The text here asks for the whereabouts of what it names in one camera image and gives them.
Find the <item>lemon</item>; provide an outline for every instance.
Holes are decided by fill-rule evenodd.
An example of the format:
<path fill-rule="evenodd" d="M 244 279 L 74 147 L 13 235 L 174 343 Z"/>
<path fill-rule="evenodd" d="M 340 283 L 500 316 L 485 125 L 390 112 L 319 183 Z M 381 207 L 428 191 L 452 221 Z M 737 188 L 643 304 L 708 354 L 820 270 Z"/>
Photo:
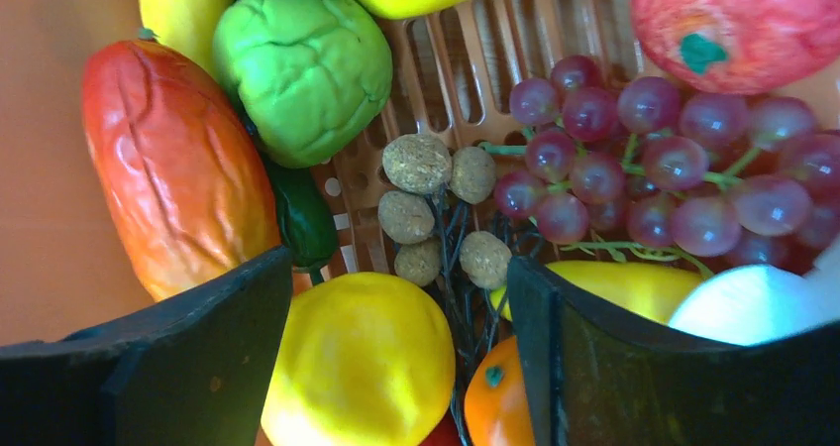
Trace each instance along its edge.
<path fill-rule="evenodd" d="M 426 292 L 343 275 L 293 298 L 262 428 L 274 446 L 417 446 L 454 382 L 449 324 Z"/>

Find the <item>green grape stem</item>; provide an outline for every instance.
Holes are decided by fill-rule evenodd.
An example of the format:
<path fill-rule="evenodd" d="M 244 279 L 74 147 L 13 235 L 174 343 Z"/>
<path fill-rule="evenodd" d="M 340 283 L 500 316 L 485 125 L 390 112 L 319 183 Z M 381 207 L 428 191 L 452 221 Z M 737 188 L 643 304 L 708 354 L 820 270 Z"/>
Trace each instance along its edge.
<path fill-rule="evenodd" d="M 679 248 L 661 248 L 658 250 L 651 250 L 645 245 L 635 243 L 632 241 L 581 241 L 571 245 L 563 246 L 560 251 L 574 251 L 574 250 L 628 250 L 639 258 L 648 261 L 666 262 L 673 261 L 674 258 L 680 258 L 688 261 L 695 268 L 704 279 L 709 279 L 714 276 L 710 270 L 701 260 L 686 253 Z"/>
<path fill-rule="evenodd" d="M 627 139 L 627 146 L 624 148 L 624 157 L 621 159 L 621 164 L 626 166 L 633 162 L 633 156 L 636 153 L 636 147 L 639 145 L 639 136 L 636 134 L 630 134 L 630 138 Z"/>
<path fill-rule="evenodd" d="M 572 184 L 568 181 L 561 181 L 560 183 L 552 183 L 549 185 L 549 193 L 562 193 L 564 191 L 569 191 L 572 188 Z"/>
<path fill-rule="evenodd" d="M 641 175 L 645 176 L 645 170 L 642 166 L 638 164 L 631 164 L 628 161 L 632 160 L 633 153 L 636 150 L 636 146 L 638 144 L 638 139 L 635 134 L 630 136 L 630 139 L 627 143 L 627 148 L 624 151 L 624 157 L 622 159 L 621 167 L 624 169 L 624 172 L 628 175 Z M 525 149 L 527 146 L 496 146 L 491 144 L 490 142 L 482 142 L 478 145 L 488 154 L 492 156 L 514 156 L 514 157 L 521 157 L 525 155 Z M 578 155 L 585 155 L 586 150 L 582 147 L 582 145 L 577 144 L 577 152 Z M 761 149 L 752 148 L 738 160 L 732 166 L 730 166 L 727 170 L 723 172 L 716 172 L 716 171 L 708 171 L 704 176 L 703 180 L 714 183 L 717 185 L 721 190 L 726 190 L 729 186 L 737 184 L 741 181 L 737 175 L 740 173 L 744 167 L 748 166 L 753 160 L 755 160 L 761 154 Z M 565 188 L 555 188 L 553 192 L 563 191 Z"/>
<path fill-rule="evenodd" d="M 522 128 L 522 135 L 525 136 L 525 140 L 531 142 L 531 139 L 537 135 L 536 131 L 534 131 L 533 127 L 523 127 Z"/>
<path fill-rule="evenodd" d="M 740 159 L 735 161 L 729 168 L 723 171 L 723 175 L 726 176 L 736 176 L 741 171 L 746 168 L 749 164 L 751 164 L 755 159 L 757 159 L 762 153 L 762 150 L 758 147 L 751 147 L 750 150 L 744 153 Z"/>

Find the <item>green cucumber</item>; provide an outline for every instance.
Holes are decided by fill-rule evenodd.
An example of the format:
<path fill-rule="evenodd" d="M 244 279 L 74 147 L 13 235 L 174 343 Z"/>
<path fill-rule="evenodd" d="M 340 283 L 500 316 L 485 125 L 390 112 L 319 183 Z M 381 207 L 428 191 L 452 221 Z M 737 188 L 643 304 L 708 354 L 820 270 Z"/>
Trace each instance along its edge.
<path fill-rule="evenodd" d="M 283 245 L 292 253 L 299 273 L 308 273 L 312 282 L 322 281 L 321 268 L 339 250 L 330 205 L 318 189 L 309 168 L 286 168 L 260 152 L 268 174 L 277 210 L 277 224 Z"/>

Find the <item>banana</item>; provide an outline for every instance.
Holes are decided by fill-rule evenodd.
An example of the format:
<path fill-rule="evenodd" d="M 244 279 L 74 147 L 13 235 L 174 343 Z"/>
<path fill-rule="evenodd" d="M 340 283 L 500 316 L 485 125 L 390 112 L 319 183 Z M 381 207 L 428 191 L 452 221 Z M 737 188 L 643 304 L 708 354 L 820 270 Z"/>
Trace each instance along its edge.
<path fill-rule="evenodd" d="M 213 34 L 234 0 L 140 0 L 143 25 L 157 41 L 189 57 L 218 80 Z"/>

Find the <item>red fruit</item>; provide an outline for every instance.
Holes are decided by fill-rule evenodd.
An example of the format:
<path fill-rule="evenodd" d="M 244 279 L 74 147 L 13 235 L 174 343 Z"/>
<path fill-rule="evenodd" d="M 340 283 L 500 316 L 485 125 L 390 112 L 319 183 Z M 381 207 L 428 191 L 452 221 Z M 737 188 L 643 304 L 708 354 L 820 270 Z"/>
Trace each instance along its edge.
<path fill-rule="evenodd" d="M 447 413 L 420 446 L 461 446 L 461 437 L 452 415 Z"/>
<path fill-rule="evenodd" d="M 660 68 L 706 92 L 757 94 L 840 56 L 840 0 L 632 0 Z"/>

